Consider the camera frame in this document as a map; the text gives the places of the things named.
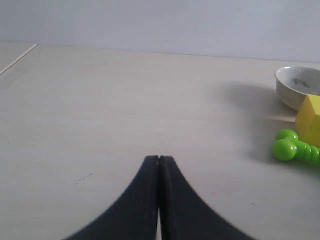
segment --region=yellow block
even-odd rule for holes
[[[307,95],[295,120],[300,141],[320,148],[320,96]]]

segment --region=ceramic bowl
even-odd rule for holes
[[[320,70],[288,66],[275,72],[276,92],[281,102],[299,111],[307,94],[320,96]]]

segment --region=bowl rim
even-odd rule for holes
[[[286,70],[286,69],[301,69],[301,70],[306,70],[306,71],[311,71],[311,72],[318,72],[320,74],[320,70],[319,69],[312,68],[312,67],[305,67],[305,66],[284,66],[284,67],[278,68],[274,72],[275,79],[279,83],[281,83],[283,86],[285,86],[286,88],[290,89],[291,91],[296,92],[296,93],[301,94],[301,95],[304,95],[304,96],[307,96],[307,94],[305,94],[305,93],[303,93],[301,91],[295,90],[292,87],[289,87],[287,84],[285,84],[282,80],[280,80],[278,78],[279,72],[282,71],[282,70]]]

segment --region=green dumbbell toy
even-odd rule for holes
[[[278,132],[272,145],[273,156],[280,161],[290,161],[293,158],[320,165],[320,149],[299,140],[296,132],[283,129]]]

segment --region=green toy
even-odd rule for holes
[[[320,165],[320,149],[299,140],[296,132],[283,129],[275,137],[272,145],[273,156],[280,161],[290,161],[294,158]]]

